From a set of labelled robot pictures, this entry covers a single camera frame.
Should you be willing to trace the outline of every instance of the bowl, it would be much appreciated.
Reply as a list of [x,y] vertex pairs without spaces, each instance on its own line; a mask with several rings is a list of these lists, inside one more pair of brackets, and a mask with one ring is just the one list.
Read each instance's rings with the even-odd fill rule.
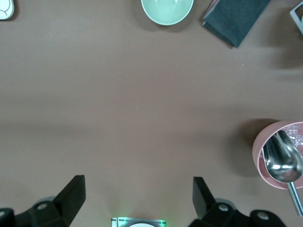
[[194,0],[141,0],[146,15],[159,25],[174,25],[190,12]]
[[[263,155],[262,155],[262,148],[266,144],[266,142],[278,131],[280,131],[283,128],[286,128],[290,125],[296,125],[298,129],[303,132],[303,122],[298,121],[280,121],[273,123],[269,126],[267,126],[265,129],[263,129],[258,136],[256,137],[253,146],[252,146],[252,157],[255,163],[255,166],[260,174],[260,176],[263,178],[263,180],[268,183],[269,185],[279,188],[279,189],[287,189],[286,183],[279,182],[275,179],[273,179],[264,163]],[[302,188],[303,187],[303,177],[295,181],[296,188]]]

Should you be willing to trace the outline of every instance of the white plate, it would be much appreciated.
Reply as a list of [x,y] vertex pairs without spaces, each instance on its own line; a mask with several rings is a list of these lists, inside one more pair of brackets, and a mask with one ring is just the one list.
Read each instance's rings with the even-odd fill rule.
[[0,0],[0,20],[9,19],[14,13],[13,0]]

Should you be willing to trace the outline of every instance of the spoon handle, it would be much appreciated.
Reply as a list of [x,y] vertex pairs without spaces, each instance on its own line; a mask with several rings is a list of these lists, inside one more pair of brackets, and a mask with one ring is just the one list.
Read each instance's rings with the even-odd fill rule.
[[297,210],[298,215],[303,217],[303,206],[302,206],[300,196],[297,192],[294,182],[287,183],[287,187],[288,187],[289,193],[293,199],[294,206]]

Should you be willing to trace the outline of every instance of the small device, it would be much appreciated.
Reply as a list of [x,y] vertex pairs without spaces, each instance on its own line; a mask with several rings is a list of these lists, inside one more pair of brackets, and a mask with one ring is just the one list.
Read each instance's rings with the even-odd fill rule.
[[303,34],[303,1],[290,11],[290,15],[298,26],[300,32]]
[[112,227],[165,227],[165,220],[118,217],[112,218]]

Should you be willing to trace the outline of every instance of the screw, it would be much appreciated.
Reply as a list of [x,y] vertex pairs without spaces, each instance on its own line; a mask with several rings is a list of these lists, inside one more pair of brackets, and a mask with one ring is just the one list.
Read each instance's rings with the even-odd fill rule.
[[258,212],[257,213],[257,216],[259,217],[259,218],[261,218],[261,219],[263,219],[263,220],[269,220],[269,216],[266,214],[266,213],[264,213],[264,212]]
[[37,207],[37,209],[38,209],[38,210],[43,210],[45,207],[47,207],[47,204],[46,204],[46,203],[42,203],[42,204],[40,204],[40,205]]
[[221,210],[221,211],[228,211],[228,206],[226,206],[225,204],[220,204],[219,205],[219,209]]

